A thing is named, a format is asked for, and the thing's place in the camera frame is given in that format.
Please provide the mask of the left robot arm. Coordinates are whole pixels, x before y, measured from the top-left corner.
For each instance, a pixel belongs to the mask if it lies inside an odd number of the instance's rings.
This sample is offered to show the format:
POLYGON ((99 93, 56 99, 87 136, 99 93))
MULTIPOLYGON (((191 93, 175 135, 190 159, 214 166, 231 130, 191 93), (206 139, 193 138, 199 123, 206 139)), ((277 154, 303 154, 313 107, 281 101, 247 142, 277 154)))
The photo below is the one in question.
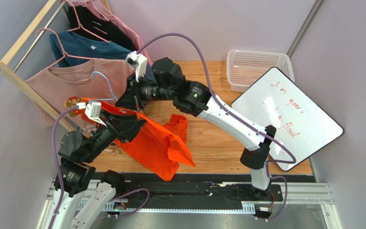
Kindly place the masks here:
POLYGON ((105 205, 125 190, 124 176, 108 170, 86 205, 77 211, 96 171, 89 164, 115 140, 134 140, 146 124, 136 113, 112 114, 105 110, 94 112, 90 120, 98 124, 90 137, 71 131, 62 137, 59 150, 54 149, 57 177, 46 229, 88 229, 105 205))

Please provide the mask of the light blue wire hanger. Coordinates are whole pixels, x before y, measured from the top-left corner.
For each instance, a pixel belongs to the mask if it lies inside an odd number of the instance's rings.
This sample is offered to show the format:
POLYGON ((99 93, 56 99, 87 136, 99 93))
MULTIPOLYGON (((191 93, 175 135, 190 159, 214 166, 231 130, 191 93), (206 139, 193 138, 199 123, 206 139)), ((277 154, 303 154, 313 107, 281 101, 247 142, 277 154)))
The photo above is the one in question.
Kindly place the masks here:
POLYGON ((115 95, 108 77, 106 75, 104 75, 103 73, 99 72, 99 71, 93 71, 92 74, 91 74, 91 78, 95 79, 96 75, 101 76, 106 81, 106 83, 108 85, 108 88, 110 90, 110 94, 111 94, 111 97, 109 97, 109 98, 97 98, 97 100, 101 100, 101 101, 113 101, 113 100, 115 100, 115 101, 118 101, 118 97, 115 95))

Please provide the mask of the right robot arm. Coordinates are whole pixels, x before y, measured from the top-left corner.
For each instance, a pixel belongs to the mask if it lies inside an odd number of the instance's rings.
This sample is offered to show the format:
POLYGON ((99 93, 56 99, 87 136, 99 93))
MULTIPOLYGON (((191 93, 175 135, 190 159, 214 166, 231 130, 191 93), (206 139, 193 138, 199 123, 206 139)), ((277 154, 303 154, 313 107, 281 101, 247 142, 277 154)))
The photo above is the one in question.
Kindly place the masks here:
POLYGON ((138 111, 149 101, 170 100, 180 112, 215 124, 243 144, 240 162, 250 169, 252 186, 268 190, 271 179, 266 162, 276 128, 249 121, 212 94, 203 83, 187 80, 180 65, 167 57, 153 63, 152 73, 153 80, 131 74, 127 78, 126 91, 115 105, 138 111))

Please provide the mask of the orange t-shirt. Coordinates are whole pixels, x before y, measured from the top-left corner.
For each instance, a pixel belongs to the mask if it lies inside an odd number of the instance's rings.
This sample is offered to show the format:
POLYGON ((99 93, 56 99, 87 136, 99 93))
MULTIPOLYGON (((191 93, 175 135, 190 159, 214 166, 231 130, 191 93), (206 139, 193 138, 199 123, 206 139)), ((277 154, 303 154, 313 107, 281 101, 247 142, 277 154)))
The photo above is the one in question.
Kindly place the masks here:
POLYGON ((185 116, 173 114, 169 122, 162 125, 142 112, 116 107, 105 101, 101 103, 102 111, 114 115, 136 113, 139 121, 146 121, 132 142, 114 140, 113 143, 162 180, 171 181, 181 163, 196 167, 186 145, 188 119, 185 116))

